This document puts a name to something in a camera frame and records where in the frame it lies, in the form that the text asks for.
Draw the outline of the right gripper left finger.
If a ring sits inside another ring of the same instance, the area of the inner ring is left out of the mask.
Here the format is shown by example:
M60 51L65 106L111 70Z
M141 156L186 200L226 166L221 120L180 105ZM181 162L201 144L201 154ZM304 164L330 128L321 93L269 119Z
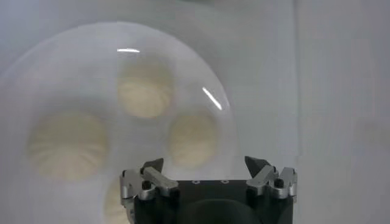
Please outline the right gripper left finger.
M119 176L120 201L131 210L135 199L149 201L157 195L166 198L179 197L179 182L165 177L161 171L164 159L145 162L140 170L123 170Z

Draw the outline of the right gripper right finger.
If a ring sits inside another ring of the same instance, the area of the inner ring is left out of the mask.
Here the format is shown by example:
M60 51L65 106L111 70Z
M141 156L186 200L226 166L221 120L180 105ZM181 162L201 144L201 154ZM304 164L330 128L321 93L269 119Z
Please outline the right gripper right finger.
M244 160L252 177L246 181L246 185L255 192L256 196L268 192L272 198L277 199L297 197L297 172L295 169L284 167L279 173L276 167L265 159L245 156Z

